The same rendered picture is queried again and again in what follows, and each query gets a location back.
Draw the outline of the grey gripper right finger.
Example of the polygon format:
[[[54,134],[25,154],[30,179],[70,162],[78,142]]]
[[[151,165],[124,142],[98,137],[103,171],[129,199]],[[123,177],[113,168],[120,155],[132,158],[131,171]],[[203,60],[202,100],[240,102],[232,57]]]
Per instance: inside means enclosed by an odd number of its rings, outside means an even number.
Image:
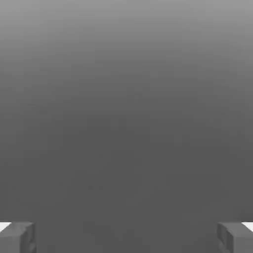
[[[221,253],[253,253],[253,222],[219,222],[216,235]]]

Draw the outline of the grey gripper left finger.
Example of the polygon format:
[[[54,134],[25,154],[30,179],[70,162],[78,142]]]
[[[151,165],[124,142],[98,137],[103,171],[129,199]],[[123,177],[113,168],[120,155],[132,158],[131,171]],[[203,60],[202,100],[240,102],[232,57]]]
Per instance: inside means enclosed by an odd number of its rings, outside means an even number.
[[[0,253],[37,253],[36,224],[0,221]]]

